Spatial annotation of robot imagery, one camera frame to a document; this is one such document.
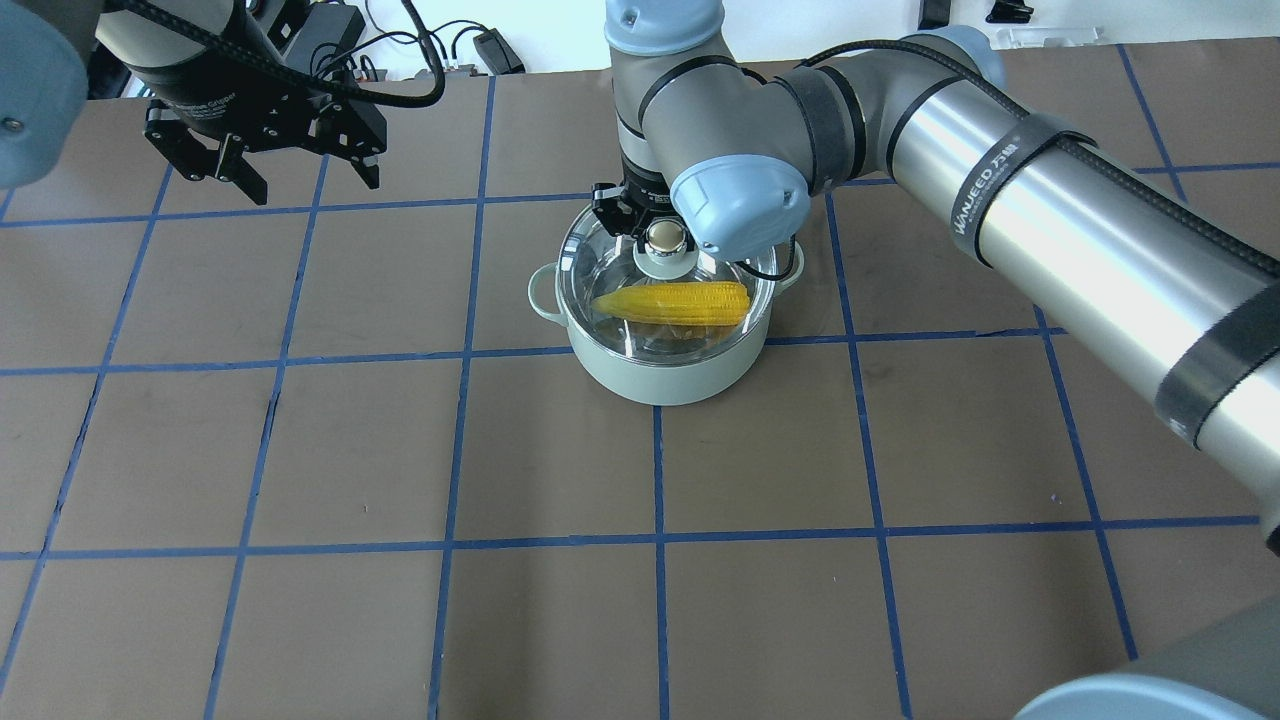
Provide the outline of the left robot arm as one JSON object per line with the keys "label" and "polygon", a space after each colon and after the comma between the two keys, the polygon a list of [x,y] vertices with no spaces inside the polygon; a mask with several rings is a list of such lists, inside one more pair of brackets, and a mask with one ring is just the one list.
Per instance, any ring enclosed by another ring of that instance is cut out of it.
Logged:
{"label": "left robot arm", "polygon": [[252,152],[303,149],[347,160],[371,190],[387,120],[355,97],[355,83],[320,58],[324,10],[306,12],[293,36],[270,36],[246,1],[159,1],[156,9],[205,32],[195,40],[143,15],[142,1],[3,4],[3,187],[46,177],[90,97],[90,59],[106,49],[154,94],[145,138],[188,181],[212,178],[264,205]]}

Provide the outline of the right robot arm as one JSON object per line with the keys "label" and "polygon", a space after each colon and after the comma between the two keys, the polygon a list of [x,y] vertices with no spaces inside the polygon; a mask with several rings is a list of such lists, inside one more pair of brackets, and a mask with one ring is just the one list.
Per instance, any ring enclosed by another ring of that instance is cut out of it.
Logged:
{"label": "right robot arm", "polygon": [[1004,92],[970,27],[831,47],[760,82],[719,1],[608,1],[622,202],[745,264],[887,174],[1260,501],[1277,551],[1277,260]]}

